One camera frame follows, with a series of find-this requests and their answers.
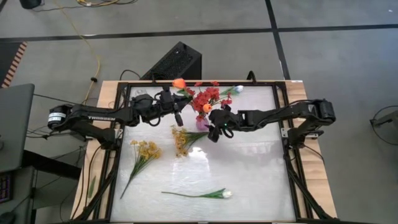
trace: flower stem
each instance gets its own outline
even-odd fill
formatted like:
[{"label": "flower stem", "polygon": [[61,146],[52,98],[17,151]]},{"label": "flower stem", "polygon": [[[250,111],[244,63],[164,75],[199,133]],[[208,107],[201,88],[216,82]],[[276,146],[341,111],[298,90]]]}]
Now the flower stem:
[{"label": "flower stem", "polygon": [[200,196],[192,196],[192,195],[184,195],[184,194],[178,194],[178,193],[173,193],[173,192],[162,192],[163,194],[174,194],[174,195],[179,195],[179,196],[184,196],[184,197],[200,197]]}]

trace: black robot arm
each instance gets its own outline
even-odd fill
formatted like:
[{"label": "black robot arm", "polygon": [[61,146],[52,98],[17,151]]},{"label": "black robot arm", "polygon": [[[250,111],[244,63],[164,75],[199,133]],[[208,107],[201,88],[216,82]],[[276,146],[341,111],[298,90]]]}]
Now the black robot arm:
[{"label": "black robot arm", "polygon": [[[137,126],[141,119],[144,123],[157,126],[161,117],[173,113],[177,124],[182,126],[179,113],[191,100],[192,97],[172,95],[170,88],[165,86],[154,98],[148,94],[139,95],[120,109],[60,105],[50,110],[48,127],[53,131],[71,130],[82,136],[96,138],[103,149],[113,149],[117,133],[111,128],[93,126],[92,121],[116,121],[125,126]],[[158,119],[158,122],[151,123],[153,119]]]},{"label": "black robot arm", "polygon": [[333,106],[327,100],[296,101],[279,109],[239,110],[237,114],[232,113],[231,108],[225,105],[222,110],[213,110],[210,113],[212,125],[209,126],[208,137],[217,142],[221,134],[232,138],[233,131],[255,131],[269,123],[293,118],[306,120],[299,127],[288,130],[288,138],[292,145],[303,143],[306,135],[321,126],[331,125],[336,120]]}]

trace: black metal frame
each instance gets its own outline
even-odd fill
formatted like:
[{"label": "black metal frame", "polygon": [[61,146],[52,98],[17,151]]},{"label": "black metal frame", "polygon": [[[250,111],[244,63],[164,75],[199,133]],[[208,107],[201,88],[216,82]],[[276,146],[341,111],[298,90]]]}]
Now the black metal frame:
[{"label": "black metal frame", "polygon": [[[286,86],[285,86],[285,82],[258,82],[253,74],[253,72],[249,73],[248,76],[248,80],[252,80],[252,82],[219,82],[220,86],[233,86],[233,85],[244,85],[244,86],[270,86],[272,88],[272,92],[274,95],[274,101],[275,101],[275,107],[276,108],[280,108],[280,104],[279,104],[279,94],[277,92],[278,88],[282,90],[282,98],[284,99],[284,104],[287,105],[289,104],[288,100],[287,100],[287,91],[286,91]],[[116,99],[115,99],[115,108],[117,108],[117,106],[121,103],[122,100],[122,92],[126,89],[126,96],[130,96],[131,94],[131,88],[132,87],[142,87],[142,86],[171,86],[171,83],[158,83],[158,82],[152,82],[152,83],[119,83],[118,85],[118,94],[116,95]],[[187,83],[188,86],[193,86],[194,83]],[[203,86],[212,86],[211,83],[204,83]],[[284,127],[283,122],[279,122],[279,126],[280,128]],[[282,147],[284,150],[284,154],[287,153],[287,155],[289,155],[289,143],[287,141],[282,141]],[[106,151],[105,152],[105,158],[104,158],[104,163],[103,163],[103,167],[102,167],[102,171],[101,171],[101,177],[99,180],[99,185],[102,185],[105,182],[106,179],[106,171],[108,170],[109,167],[109,160],[110,160],[110,156],[111,156],[111,152],[110,151]],[[116,166],[116,171],[119,167],[119,160],[120,160],[120,151],[116,151],[115,157],[114,157],[114,166]],[[301,164],[301,158],[300,156],[298,156],[297,160],[300,160],[300,163],[297,164],[297,167],[299,167],[302,172],[299,172],[299,177],[301,180],[304,180],[305,183],[305,179],[303,176],[303,168],[302,168],[302,164]],[[109,195],[108,195],[108,203],[106,206],[106,214],[105,214],[105,218],[104,220],[110,220],[111,218],[111,209],[113,206],[113,198],[114,198],[114,188],[116,187],[116,179],[117,177],[115,177],[113,179],[113,181],[110,184],[110,189],[109,189]],[[295,184],[293,182],[293,180],[288,177],[289,179],[289,187],[290,187],[290,192],[292,195],[292,203],[293,203],[293,209],[294,209],[294,214],[296,219],[300,218],[300,208],[299,208],[299,201],[297,198],[297,193],[296,193],[296,189],[295,189]],[[99,203],[97,203],[95,209],[94,209],[94,219],[99,218],[99,212],[100,212],[100,205],[101,205],[101,201],[99,201]]]}]

